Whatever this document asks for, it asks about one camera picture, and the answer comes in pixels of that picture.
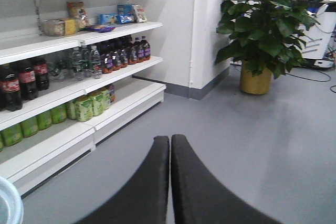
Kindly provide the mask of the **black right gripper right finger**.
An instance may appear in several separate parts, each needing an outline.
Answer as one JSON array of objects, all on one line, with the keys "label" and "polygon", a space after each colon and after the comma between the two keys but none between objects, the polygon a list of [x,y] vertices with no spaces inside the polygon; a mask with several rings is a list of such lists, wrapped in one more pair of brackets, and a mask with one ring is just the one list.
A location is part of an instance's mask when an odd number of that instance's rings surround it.
[{"label": "black right gripper right finger", "polygon": [[171,138],[175,223],[278,223],[227,189],[196,155],[185,135]]}]

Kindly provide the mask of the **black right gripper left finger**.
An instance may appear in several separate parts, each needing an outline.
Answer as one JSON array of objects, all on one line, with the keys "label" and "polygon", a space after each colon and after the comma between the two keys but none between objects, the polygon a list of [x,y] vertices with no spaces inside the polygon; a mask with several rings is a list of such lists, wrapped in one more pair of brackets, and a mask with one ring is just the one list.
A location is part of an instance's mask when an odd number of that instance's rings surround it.
[{"label": "black right gripper left finger", "polygon": [[77,223],[166,223],[169,174],[169,138],[156,136],[123,187]]}]

